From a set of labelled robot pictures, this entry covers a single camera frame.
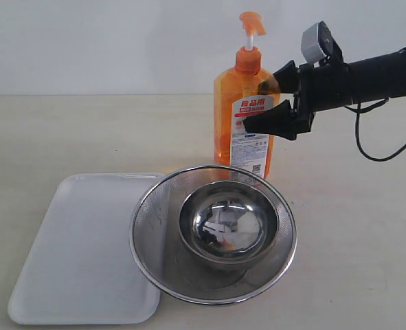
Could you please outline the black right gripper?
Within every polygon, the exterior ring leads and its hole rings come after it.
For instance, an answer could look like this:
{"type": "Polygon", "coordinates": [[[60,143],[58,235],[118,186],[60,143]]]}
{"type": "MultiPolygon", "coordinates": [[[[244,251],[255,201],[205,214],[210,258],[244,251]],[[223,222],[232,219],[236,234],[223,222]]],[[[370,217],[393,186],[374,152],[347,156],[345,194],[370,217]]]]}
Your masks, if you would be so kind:
{"type": "Polygon", "coordinates": [[[324,66],[305,62],[298,68],[295,61],[290,60],[274,72],[273,77],[281,93],[294,93],[293,115],[291,103],[285,100],[270,110],[244,119],[246,132],[296,140],[297,133],[311,130],[317,111],[340,107],[350,100],[344,91],[346,75],[344,61],[324,66]]]}

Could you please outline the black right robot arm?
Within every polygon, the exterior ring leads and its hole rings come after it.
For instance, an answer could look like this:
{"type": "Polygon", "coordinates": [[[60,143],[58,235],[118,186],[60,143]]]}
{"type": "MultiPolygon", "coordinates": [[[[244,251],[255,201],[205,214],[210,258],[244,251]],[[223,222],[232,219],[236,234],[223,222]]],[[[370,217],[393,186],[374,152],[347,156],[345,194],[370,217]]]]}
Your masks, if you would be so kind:
{"type": "Polygon", "coordinates": [[[374,58],[345,63],[340,52],[321,60],[318,67],[294,61],[273,73],[281,93],[292,94],[264,113],[244,120],[248,133],[295,140],[311,131],[318,111],[406,96],[406,47],[374,58]]]}

